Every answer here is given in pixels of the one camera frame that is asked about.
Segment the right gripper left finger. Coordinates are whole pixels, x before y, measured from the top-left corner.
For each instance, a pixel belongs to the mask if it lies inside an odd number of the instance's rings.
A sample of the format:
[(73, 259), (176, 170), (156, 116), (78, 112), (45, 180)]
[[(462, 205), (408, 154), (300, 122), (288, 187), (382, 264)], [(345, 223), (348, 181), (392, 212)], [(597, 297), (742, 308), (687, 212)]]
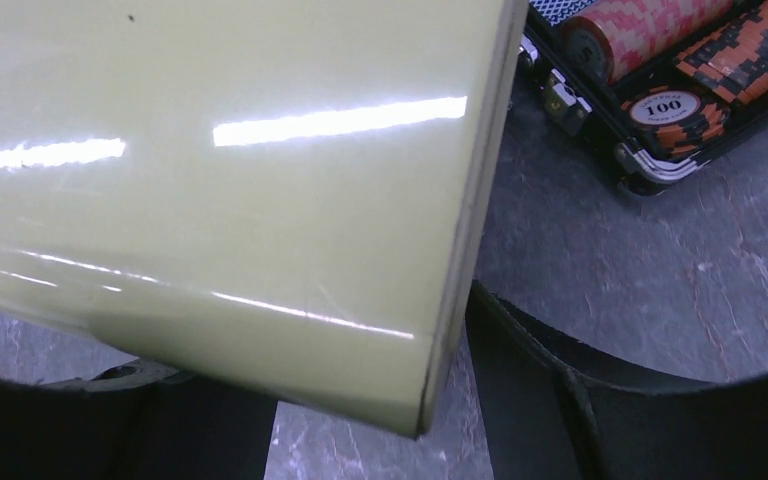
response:
[(0, 379), (0, 479), (260, 479), (273, 398), (138, 359), (89, 379)]

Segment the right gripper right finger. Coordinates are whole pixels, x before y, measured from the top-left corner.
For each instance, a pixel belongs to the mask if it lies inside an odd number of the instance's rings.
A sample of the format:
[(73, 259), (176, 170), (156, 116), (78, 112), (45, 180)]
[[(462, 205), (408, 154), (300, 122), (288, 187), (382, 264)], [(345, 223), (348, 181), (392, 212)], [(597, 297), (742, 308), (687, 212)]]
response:
[(768, 373), (716, 383), (649, 369), (480, 283), (466, 336), (498, 479), (768, 479)]

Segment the green drawer cabinet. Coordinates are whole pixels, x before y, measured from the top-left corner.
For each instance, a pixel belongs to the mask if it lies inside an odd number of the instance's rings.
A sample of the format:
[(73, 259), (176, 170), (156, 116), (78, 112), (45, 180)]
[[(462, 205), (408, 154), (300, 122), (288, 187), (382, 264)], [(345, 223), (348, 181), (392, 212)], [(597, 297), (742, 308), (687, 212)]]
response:
[(525, 1), (0, 1), (0, 312), (414, 438)]

